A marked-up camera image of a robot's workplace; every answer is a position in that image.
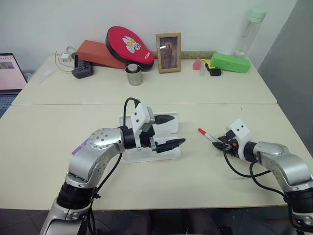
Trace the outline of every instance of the stainless steel cup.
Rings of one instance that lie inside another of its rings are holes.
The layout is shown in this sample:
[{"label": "stainless steel cup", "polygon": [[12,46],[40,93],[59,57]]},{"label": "stainless steel cup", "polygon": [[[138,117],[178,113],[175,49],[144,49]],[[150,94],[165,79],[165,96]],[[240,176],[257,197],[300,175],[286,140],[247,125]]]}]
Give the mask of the stainless steel cup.
[{"label": "stainless steel cup", "polygon": [[133,86],[138,86],[142,83],[141,67],[137,64],[130,64],[125,68],[128,82]]}]

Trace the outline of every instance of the green container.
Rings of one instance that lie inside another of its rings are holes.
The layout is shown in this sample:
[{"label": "green container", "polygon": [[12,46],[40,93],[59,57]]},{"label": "green container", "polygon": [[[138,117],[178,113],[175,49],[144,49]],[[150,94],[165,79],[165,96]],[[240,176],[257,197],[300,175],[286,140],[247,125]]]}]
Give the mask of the green container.
[{"label": "green container", "polygon": [[211,58],[211,66],[232,72],[248,72],[251,67],[249,60],[215,52]]}]

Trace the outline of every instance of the robotic arm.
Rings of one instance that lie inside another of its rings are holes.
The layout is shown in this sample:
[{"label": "robotic arm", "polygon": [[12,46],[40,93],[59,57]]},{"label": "robotic arm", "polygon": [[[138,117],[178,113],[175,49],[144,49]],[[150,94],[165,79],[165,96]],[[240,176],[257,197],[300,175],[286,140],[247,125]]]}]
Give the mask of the robotic arm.
[{"label": "robotic arm", "polygon": [[257,162],[271,171],[284,192],[281,194],[288,204],[291,224],[299,230],[312,233],[313,177],[304,161],[282,144],[251,142],[250,131],[240,119],[227,129],[226,135],[219,137],[223,143],[214,142],[213,145],[234,157]]},{"label": "robotic arm", "polygon": [[185,139],[154,142],[152,124],[166,123],[174,117],[154,116],[150,107],[135,101],[135,112],[131,116],[133,128],[121,126],[114,129],[101,128],[94,131],[73,152],[65,182],[54,200],[40,235],[86,234],[86,214],[94,198],[99,198],[97,185],[108,162],[126,149],[150,147],[164,152],[181,145]]}]

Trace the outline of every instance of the laptop screen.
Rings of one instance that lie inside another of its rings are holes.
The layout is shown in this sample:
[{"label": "laptop screen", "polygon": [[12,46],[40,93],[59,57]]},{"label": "laptop screen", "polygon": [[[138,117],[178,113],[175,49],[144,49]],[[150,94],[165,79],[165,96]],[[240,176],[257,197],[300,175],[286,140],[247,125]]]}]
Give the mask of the laptop screen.
[{"label": "laptop screen", "polygon": [[0,92],[21,90],[25,86],[26,81],[13,54],[0,54]]}]

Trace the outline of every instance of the white tabletop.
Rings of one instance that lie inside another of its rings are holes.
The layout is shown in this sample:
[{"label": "white tabletop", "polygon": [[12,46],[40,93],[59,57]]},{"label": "white tabletop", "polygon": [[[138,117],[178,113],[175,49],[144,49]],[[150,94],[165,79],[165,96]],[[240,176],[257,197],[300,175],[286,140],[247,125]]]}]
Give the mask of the white tabletop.
[{"label": "white tabletop", "polygon": [[[124,70],[94,67],[93,76],[77,79],[57,70],[50,56],[13,104],[120,105],[131,96],[151,104],[276,103],[253,65],[248,73],[223,71],[210,77],[192,70],[193,62],[182,60],[181,72],[159,74],[155,60],[153,68],[142,73],[143,83],[131,86]],[[43,75],[46,71],[52,72],[49,77]]]},{"label": "white tabletop", "polygon": [[[282,205],[281,196],[256,186],[229,169],[221,151],[197,132],[218,137],[241,118],[254,141],[277,142],[313,161],[277,104],[151,105],[154,112],[176,111],[178,135],[186,138],[182,157],[144,163],[120,163],[100,190],[95,209],[216,208]],[[64,182],[71,152],[94,130],[118,126],[120,105],[11,106],[0,121],[0,208],[46,209]],[[117,159],[112,159],[105,171]],[[231,158],[248,173],[248,162]],[[255,171],[264,169],[256,166]],[[261,183],[279,189],[271,175]]]}]

